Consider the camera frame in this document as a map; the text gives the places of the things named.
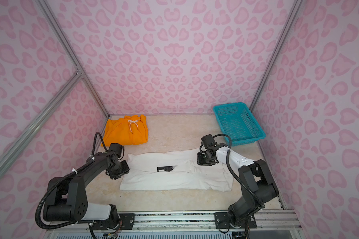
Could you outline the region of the white patterned garment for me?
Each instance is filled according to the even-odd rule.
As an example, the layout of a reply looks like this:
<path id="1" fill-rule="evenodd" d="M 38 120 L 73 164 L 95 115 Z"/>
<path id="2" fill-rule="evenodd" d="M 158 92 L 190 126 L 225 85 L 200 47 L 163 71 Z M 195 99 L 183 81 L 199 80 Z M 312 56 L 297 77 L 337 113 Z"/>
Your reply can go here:
<path id="1" fill-rule="evenodd" d="M 122 191 L 163 191 L 177 189 L 232 190 L 233 177 L 225 163 L 197 164 L 198 149 L 166 153 L 129 154 L 130 168 L 120 184 Z"/>

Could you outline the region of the orange shorts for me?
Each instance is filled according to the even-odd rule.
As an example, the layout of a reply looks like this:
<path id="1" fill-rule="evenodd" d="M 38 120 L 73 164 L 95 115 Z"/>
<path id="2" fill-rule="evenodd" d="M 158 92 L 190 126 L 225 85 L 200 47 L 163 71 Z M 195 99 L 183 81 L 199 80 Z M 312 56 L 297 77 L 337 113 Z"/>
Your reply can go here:
<path id="1" fill-rule="evenodd" d="M 117 120 L 108 120 L 103 140 L 106 147 L 112 143 L 140 145 L 148 142 L 149 130 L 145 115 L 125 116 Z"/>

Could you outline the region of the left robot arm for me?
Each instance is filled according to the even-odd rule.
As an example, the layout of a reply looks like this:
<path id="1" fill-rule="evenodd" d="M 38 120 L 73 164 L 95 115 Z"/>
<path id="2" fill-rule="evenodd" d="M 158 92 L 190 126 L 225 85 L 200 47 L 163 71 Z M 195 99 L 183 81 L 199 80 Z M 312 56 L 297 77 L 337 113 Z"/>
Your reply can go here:
<path id="1" fill-rule="evenodd" d="M 44 230 L 85 223 L 101 229 L 120 229 L 121 218 L 117 207 L 90 203 L 86 187 L 101 172 L 112 180 L 129 173 L 124 155 L 122 146 L 98 152 L 89 156 L 80 168 L 73 168 L 69 174 L 50 180 L 46 193 L 36 207 L 36 225 Z"/>

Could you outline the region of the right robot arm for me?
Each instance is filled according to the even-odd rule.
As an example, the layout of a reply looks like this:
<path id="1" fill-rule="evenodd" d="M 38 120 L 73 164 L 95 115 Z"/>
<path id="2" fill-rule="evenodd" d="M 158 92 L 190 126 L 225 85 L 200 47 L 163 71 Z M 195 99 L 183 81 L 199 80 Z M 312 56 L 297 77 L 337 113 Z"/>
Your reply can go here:
<path id="1" fill-rule="evenodd" d="M 254 222 L 254 214 L 279 195 L 267 163 L 262 159 L 246 158 L 225 143 L 202 143 L 199 149 L 197 164 L 214 166 L 224 161 L 228 172 L 240 184 L 242 196 L 228 208 L 228 226 L 249 228 L 249 224 Z"/>

